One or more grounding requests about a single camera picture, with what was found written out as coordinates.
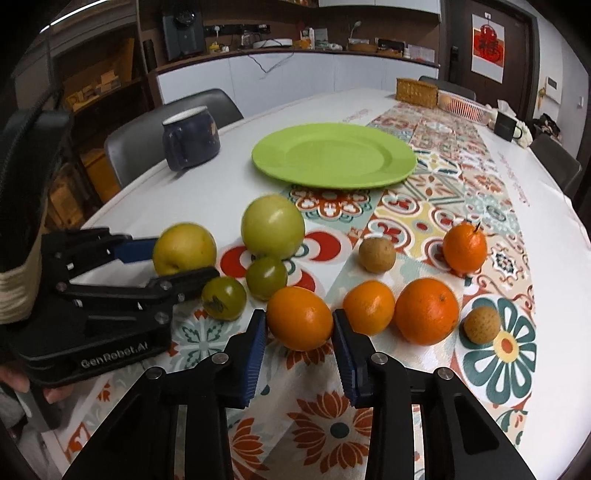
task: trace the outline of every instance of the yellow pear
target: yellow pear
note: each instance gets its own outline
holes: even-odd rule
[[[160,276],[212,267],[216,257],[212,234],[196,223],[178,223],[167,228],[152,252],[152,262]]]

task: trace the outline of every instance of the white plastic basket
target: white plastic basket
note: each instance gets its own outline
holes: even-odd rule
[[[461,116],[470,122],[486,125],[489,120],[489,111],[486,107],[455,93],[439,90],[437,105],[440,109]]]

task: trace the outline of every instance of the poster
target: poster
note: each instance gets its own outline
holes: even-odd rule
[[[505,29],[498,23],[472,15],[472,71],[503,83]]]

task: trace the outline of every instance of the white cabinet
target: white cabinet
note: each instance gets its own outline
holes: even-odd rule
[[[395,92],[397,78],[417,80],[421,75],[437,78],[437,68],[383,57],[302,52],[204,61],[157,79],[164,103],[220,88],[249,117],[321,93],[354,88]]]
[[[162,103],[174,102],[212,88],[222,89],[235,101],[229,59],[196,63],[163,73],[157,78]]]
[[[236,96],[234,101],[243,116],[256,115],[285,103],[282,63],[279,63],[285,62],[288,56],[287,53],[265,53],[230,59]]]
[[[382,88],[388,59],[361,55],[336,55],[335,92],[351,88]]]
[[[418,80],[422,75],[437,78],[439,70],[435,67],[402,60],[386,60],[384,83],[382,90],[396,92],[396,79],[405,78]]]
[[[409,8],[441,15],[440,0],[375,0],[379,7]]]
[[[318,0],[319,7],[336,7],[337,5],[375,5],[375,0]]]
[[[324,53],[295,53],[281,67],[284,103],[335,91],[335,57]]]

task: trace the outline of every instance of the dark blue mug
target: dark blue mug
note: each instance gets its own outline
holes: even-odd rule
[[[177,113],[162,125],[162,142],[170,170],[196,167],[211,160],[220,151],[217,126],[206,106]]]

